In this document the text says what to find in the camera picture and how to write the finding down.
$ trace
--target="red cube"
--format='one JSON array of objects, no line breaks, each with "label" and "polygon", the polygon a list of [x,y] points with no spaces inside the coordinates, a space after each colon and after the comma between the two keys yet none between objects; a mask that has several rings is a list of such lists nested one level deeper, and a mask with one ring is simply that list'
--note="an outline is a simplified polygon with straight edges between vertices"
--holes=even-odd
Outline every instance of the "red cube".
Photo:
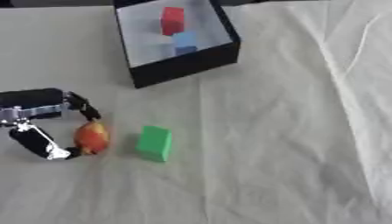
[{"label": "red cube", "polygon": [[161,18],[162,33],[171,36],[177,32],[184,31],[184,9],[176,7],[165,7]]}]

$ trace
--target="black box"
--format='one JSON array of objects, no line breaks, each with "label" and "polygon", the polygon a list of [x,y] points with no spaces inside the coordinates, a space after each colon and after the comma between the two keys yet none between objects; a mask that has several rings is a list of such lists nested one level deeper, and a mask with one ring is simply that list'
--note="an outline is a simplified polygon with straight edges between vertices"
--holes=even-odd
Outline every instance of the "black box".
[{"label": "black box", "polygon": [[[123,49],[136,88],[144,88],[237,62],[241,38],[217,0],[115,0],[114,2]],[[186,15],[189,13],[189,16],[194,19],[188,20],[192,20],[192,28],[197,28],[196,30],[199,31],[200,42],[203,44],[197,52],[176,56],[170,50],[172,49],[172,43],[169,41],[171,37],[160,34],[159,19],[164,7],[178,7],[179,4],[186,4],[185,27],[189,22],[186,21]]]}]

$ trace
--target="green cube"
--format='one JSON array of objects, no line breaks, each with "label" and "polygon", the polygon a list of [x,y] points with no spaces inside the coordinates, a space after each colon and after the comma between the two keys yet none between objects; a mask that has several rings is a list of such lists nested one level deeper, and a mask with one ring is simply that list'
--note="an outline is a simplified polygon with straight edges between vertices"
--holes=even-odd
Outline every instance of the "green cube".
[{"label": "green cube", "polygon": [[145,159],[166,162],[172,147],[172,133],[168,129],[145,126],[136,150]]}]

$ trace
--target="apple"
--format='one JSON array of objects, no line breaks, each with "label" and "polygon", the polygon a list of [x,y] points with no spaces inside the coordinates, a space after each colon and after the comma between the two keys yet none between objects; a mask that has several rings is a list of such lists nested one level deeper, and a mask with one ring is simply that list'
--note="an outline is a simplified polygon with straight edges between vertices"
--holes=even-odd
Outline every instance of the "apple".
[{"label": "apple", "polygon": [[108,148],[109,132],[100,122],[88,122],[76,130],[74,142],[83,154],[98,154]]}]

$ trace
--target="white tablecloth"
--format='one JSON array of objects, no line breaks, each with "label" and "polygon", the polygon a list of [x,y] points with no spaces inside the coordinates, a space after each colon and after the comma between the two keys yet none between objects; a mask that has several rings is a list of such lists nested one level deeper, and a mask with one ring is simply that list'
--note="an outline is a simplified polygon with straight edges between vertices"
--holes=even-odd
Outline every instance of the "white tablecloth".
[{"label": "white tablecloth", "polygon": [[[46,162],[1,130],[0,221],[390,223],[389,2],[227,8],[237,65],[141,90],[110,7],[0,10],[0,89],[76,91],[113,132],[104,155]],[[38,124],[69,145],[82,123]],[[173,131],[167,164],[132,152],[143,125]]]}]

